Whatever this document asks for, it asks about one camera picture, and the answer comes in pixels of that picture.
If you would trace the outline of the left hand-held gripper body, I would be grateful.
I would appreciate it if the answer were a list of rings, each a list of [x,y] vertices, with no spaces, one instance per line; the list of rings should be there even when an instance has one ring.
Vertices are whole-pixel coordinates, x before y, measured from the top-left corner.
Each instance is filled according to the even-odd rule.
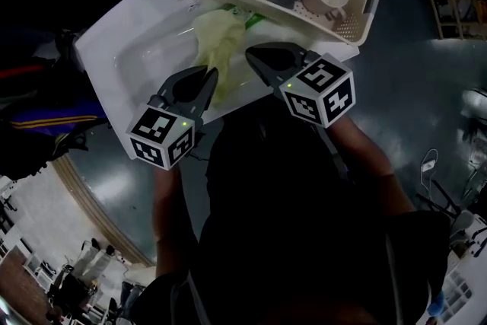
[[[202,115],[208,100],[198,97],[177,102],[156,94],[135,112],[126,131],[135,156],[164,170],[170,170],[197,146]]]

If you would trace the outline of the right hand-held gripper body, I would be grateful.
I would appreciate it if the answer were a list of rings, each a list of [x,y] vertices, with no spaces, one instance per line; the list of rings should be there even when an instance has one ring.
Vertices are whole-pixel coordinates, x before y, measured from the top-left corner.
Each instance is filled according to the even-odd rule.
[[[327,128],[355,105],[352,70],[328,53],[305,51],[301,65],[279,73],[275,94],[299,119]]]

